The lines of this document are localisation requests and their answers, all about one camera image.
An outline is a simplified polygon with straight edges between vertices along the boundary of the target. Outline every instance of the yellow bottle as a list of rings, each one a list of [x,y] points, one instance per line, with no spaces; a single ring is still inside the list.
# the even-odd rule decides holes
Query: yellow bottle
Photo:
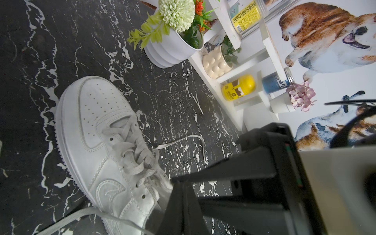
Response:
[[[256,82],[249,74],[243,75],[237,80],[222,87],[222,94],[228,101],[236,100],[250,94],[256,89]]]

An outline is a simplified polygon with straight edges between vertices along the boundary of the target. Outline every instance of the shoelace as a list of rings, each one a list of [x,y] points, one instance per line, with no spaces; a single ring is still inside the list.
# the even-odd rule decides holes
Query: shoelace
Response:
[[[147,147],[140,129],[138,128],[137,118],[135,115],[130,116],[127,124],[122,128],[109,127],[102,130],[105,135],[118,134],[123,141],[113,145],[113,149],[116,152],[116,156],[121,157],[123,170],[126,174],[137,175],[140,180],[137,185],[144,184],[148,191],[153,196],[154,201],[157,200],[156,189],[153,187],[154,182],[159,182],[159,185],[163,189],[167,189],[168,186],[164,183],[163,175],[158,171],[159,154],[156,157]],[[158,180],[146,181],[150,176],[155,176]]]
[[[131,134],[130,137],[128,137],[129,130],[132,131],[132,134]],[[103,129],[102,133],[103,134],[119,134],[124,140],[126,140],[126,139],[129,140],[129,142],[125,142],[125,141],[119,142],[119,143],[114,144],[114,146],[113,146],[114,150],[116,151],[116,153],[119,156],[121,156],[121,157],[123,157],[123,156],[124,157],[133,156],[133,158],[130,157],[130,160],[136,166],[133,167],[133,168],[125,168],[124,167],[124,171],[127,174],[130,174],[130,175],[142,174],[142,177],[141,177],[141,179],[139,180],[138,183],[145,183],[145,180],[147,178],[149,178],[151,176],[156,176],[158,178],[158,182],[159,182],[160,186],[164,190],[168,189],[169,187],[168,187],[168,185],[163,183],[166,180],[166,179],[164,179],[164,177],[166,177],[166,176],[165,176],[164,171],[160,168],[160,166],[158,164],[158,160],[159,160],[159,151],[158,150],[159,149],[165,149],[168,146],[175,144],[177,142],[180,142],[180,141],[187,139],[189,137],[197,137],[202,141],[202,150],[203,150],[202,152],[203,152],[203,158],[205,160],[205,141],[199,135],[189,135],[187,137],[184,137],[182,139],[179,139],[179,140],[171,142],[171,143],[160,144],[156,148],[153,149],[153,152],[156,153],[156,156],[154,157],[153,153],[149,150],[149,148],[147,147],[147,145],[146,145],[146,143],[145,143],[145,141],[142,137],[142,132],[138,128],[137,118],[136,118],[135,115],[132,115],[130,117],[129,121],[127,122],[127,124],[123,128],[109,127],[109,128]],[[156,200],[156,195],[155,195],[154,190],[155,190],[154,188],[149,189],[150,193],[153,195],[154,200]],[[82,216],[92,215],[92,214],[98,215],[98,216],[100,216],[101,218],[104,218],[104,219],[112,219],[112,220],[115,220],[115,221],[118,221],[118,222],[122,222],[126,225],[129,225],[129,226],[131,226],[135,229],[142,231],[146,235],[154,235],[152,232],[141,228],[140,226],[138,226],[137,224],[135,224],[134,222],[132,222],[130,220],[122,220],[120,218],[117,218],[117,217],[112,216],[110,214],[107,214],[105,212],[102,212],[99,209],[94,208],[94,207],[88,207],[88,208],[76,211],[75,213],[61,219],[59,222],[57,222],[57,223],[51,225],[50,227],[40,231],[38,233],[38,235],[51,235],[54,232],[60,230],[64,226],[66,226],[67,224],[81,218]]]

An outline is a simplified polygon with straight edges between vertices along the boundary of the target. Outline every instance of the pink hydrangea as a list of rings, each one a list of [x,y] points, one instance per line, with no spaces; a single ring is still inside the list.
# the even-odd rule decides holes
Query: pink hydrangea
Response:
[[[315,91],[309,87],[309,82],[305,81],[301,84],[291,84],[286,92],[290,94],[291,103],[294,108],[300,107],[303,112],[308,112],[313,106],[314,101],[311,99],[316,95]]]

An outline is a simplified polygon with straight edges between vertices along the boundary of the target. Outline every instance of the dog tongue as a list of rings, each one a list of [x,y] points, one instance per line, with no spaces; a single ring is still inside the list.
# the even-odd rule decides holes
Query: dog tongue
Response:
[[[352,42],[355,42],[354,34],[350,33],[349,35],[347,35],[347,36],[343,39],[343,42],[345,42],[345,43],[352,43]]]

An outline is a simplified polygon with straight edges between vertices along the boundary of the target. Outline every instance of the wire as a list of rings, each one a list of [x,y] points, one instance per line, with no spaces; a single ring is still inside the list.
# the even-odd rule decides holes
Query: wire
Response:
[[[372,108],[375,107],[373,105],[365,105],[365,104],[357,104],[357,103],[344,103],[344,104],[332,104],[332,105],[355,105],[355,106],[360,106],[360,107],[367,107],[367,108]]]
[[[324,105],[350,105],[350,103],[374,103],[376,100],[342,100],[342,101],[335,101],[335,102],[329,102],[325,103]]]

